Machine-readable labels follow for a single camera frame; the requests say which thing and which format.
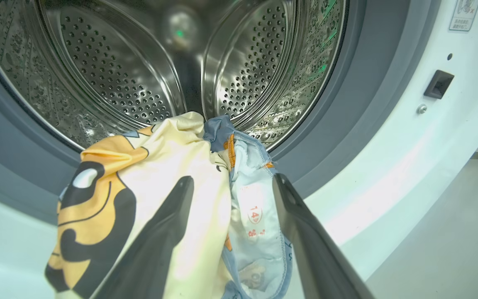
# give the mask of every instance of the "blue fabric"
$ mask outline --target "blue fabric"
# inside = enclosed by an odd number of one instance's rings
[[[233,281],[223,299],[277,299],[287,292],[292,273],[292,245],[281,233],[272,188],[275,168],[263,144],[235,130],[227,115],[205,123],[211,151],[224,151],[234,134],[235,167],[230,170],[232,219],[222,259]]]

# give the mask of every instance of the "washing machine drum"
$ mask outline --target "washing machine drum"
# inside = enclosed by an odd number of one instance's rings
[[[408,0],[0,0],[0,178],[26,189],[0,200],[53,222],[45,197],[79,151],[189,110],[229,115],[306,197],[397,102],[377,93],[408,15]],[[365,134],[336,157],[376,97]]]

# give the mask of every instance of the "yellow fabric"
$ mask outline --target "yellow fabric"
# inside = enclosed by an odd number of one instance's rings
[[[82,152],[81,167],[57,208],[58,242],[46,269],[59,298],[91,297],[89,285],[103,282],[109,272],[98,265],[111,262],[110,270],[114,267],[183,176],[193,178],[194,194],[163,297],[222,296],[224,284],[214,282],[222,271],[220,255],[230,221],[229,168],[202,136],[203,117],[188,112],[137,134],[106,138]],[[116,249],[119,244],[112,238],[124,244]]]

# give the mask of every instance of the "cartoon print fabric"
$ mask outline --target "cartoon print fabric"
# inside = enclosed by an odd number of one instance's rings
[[[58,203],[57,244],[45,274],[58,298],[93,296],[182,176],[194,180],[185,236],[163,298],[221,297],[221,253],[231,217],[229,166],[203,138],[195,112],[112,136],[81,153]]]
[[[230,169],[231,222],[222,260],[231,277],[222,299],[276,299],[287,292],[292,245],[281,233],[273,193],[276,173],[263,145],[235,130],[227,115],[205,123],[204,139]]]

